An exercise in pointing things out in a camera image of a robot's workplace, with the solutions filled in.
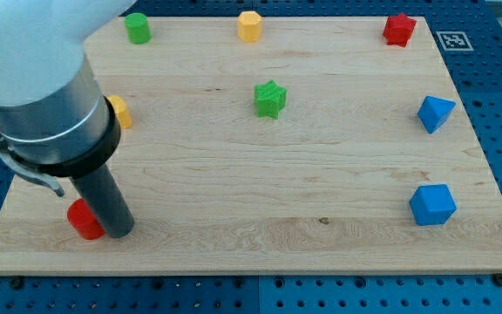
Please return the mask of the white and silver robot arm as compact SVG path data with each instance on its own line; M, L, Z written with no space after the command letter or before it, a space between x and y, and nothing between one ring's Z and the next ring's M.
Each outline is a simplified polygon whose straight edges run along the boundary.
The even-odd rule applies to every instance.
M0 0L0 134L9 165L82 176L119 143L85 40L135 0Z

